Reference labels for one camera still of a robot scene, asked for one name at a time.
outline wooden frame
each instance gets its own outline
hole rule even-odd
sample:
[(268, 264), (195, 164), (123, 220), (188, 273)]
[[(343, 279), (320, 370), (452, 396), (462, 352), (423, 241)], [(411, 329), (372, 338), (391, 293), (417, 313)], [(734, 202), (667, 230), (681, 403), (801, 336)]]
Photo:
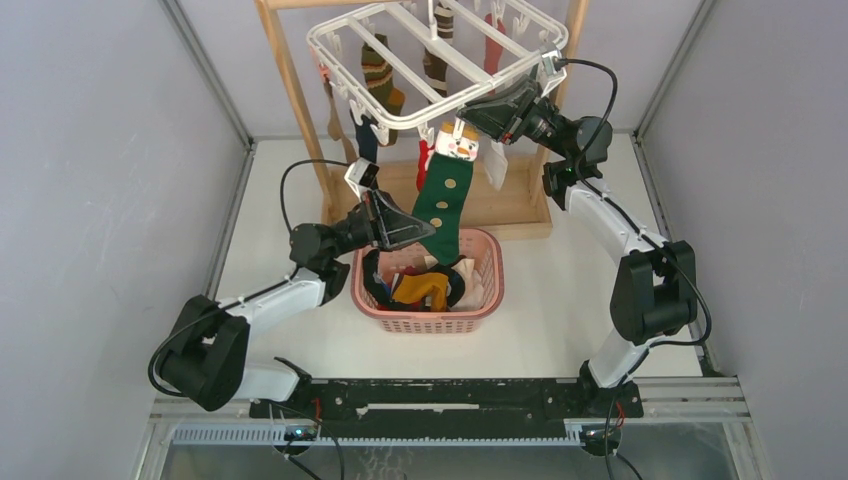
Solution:
[[(315, 124), (309, 113), (309, 107), (303, 96), (303, 88), (292, 61), (288, 41), (277, 10), (306, 7), (329, 7), (335, 5), (356, 5), (381, 3), (393, 0), (254, 0), (259, 18), (268, 36), (271, 52), (280, 71), (280, 77), (286, 87), (292, 111), (300, 127), (303, 141), (311, 158), (324, 158)], [(566, 27), (568, 44), (563, 50), (566, 57), (577, 52), (583, 20), (589, 0), (571, 0), (568, 7)], [(571, 66), (566, 67), (569, 75)], [(557, 105), (562, 105), (568, 89), (566, 80), (552, 92)], [(465, 209), (462, 213), (463, 227), (483, 228), (492, 232), (500, 240), (545, 238), (550, 236), (553, 224), (542, 191), (542, 167), (548, 161), (550, 152), (542, 147), (536, 154), (526, 157), (511, 157), (509, 169), (500, 191), (495, 191), (486, 180), (482, 166), (475, 164), (474, 179), (468, 193)], [(318, 183), (324, 194), (322, 221), (333, 223), (344, 218), (357, 199), (350, 193), (344, 182), (344, 169), (328, 168), (325, 164), (314, 164)], [(412, 186), (418, 172), (416, 161), (392, 162), (380, 166), (380, 188), (388, 191), (398, 205), (411, 211), (418, 192)]]

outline white floor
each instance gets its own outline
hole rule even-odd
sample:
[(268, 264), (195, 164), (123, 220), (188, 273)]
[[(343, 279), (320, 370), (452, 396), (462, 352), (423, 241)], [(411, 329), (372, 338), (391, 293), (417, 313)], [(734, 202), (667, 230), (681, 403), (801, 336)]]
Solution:
[[(388, 155), (417, 156), (415, 139)], [(324, 143), (326, 158), (340, 148)], [(236, 222), (218, 298), (251, 293), (291, 270), (279, 206), (279, 181), (294, 161), (308, 158), (300, 140), (259, 143)], [(655, 227), (630, 139), (614, 137), (605, 178), (637, 217)], [(286, 200), (292, 224), (320, 221), (321, 193), (309, 166), (292, 173)], [(601, 346), (612, 322), (614, 263), (576, 220), (553, 202), (554, 230), (544, 240), (503, 242), (505, 296), (479, 330), (464, 335), (384, 332), (360, 313), (346, 291), (319, 309), (287, 319), (256, 339), (250, 361), (285, 357), (317, 378), (574, 377)], [(342, 261), (350, 262), (350, 256)], [(679, 339), (690, 339), (684, 329)], [(700, 376), (692, 347), (652, 352), (637, 376)]]

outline striped sock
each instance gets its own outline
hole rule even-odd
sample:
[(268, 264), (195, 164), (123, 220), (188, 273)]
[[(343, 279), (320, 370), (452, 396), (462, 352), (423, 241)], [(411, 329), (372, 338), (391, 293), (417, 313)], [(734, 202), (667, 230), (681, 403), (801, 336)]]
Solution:
[[(386, 47), (389, 40), (383, 34), (374, 35)], [(395, 88), (392, 76), (394, 69), (367, 43), (362, 45), (362, 73), (365, 75), (365, 88), (381, 105), (385, 105)]]
[[(439, 38), (447, 42), (453, 43), (453, 10), (445, 7), (441, 3), (436, 6), (433, 12), (436, 17), (436, 26), (439, 33)], [(437, 57), (429, 50), (424, 50), (424, 74), (427, 76), (427, 83), (433, 87), (433, 90), (438, 92), (443, 97), (448, 96), (447, 78), (448, 64)]]

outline wooden base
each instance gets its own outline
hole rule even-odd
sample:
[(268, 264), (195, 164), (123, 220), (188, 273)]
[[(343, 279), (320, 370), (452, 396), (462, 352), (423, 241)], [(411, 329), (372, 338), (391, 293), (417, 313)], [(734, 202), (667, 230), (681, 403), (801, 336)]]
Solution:
[[(528, 185), (531, 184), (532, 156), (509, 159), (509, 169), (500, 191), (489, 185), (480, 162), (474, 165), (474, 178), (465, 201), (460, 225), (482, 228), (498, 240), (524, 240), (547, 238), (551, 235), (551, 213), (544, 197), (532, 205)], [(324, 222), (341, 220), (357, 203), (356, 197), (344, 181), (343, 168), (330, 169), (330, 188), (340, 205), (331, 212), (324, 210)], [(417, 162), (391, 162), (380, 165), (377, 181), (380, 189), (389, 192), (394, 201), (406, 212), (411, 212), (418, 198), (415, 177)]]

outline glass panel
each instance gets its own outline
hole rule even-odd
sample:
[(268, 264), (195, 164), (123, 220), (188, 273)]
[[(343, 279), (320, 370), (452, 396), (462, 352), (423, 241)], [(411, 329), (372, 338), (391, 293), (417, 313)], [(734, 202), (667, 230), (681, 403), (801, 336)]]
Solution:
[[(576, 447), (342, 448), (348, 479), (607, 478), (604, 459)], [(647, 479), (737, 479), (721, 424), (625, 426), (621, 453)], [(324, 480), (339, 478), (335, 448), (314, 447), (297, 458)], [(613, 458), (613, 468), (619, 480), (635, 478), (619, 459)], [(270, 445), (174, 445), (162, 478), (276, 480), (308, 476)]]

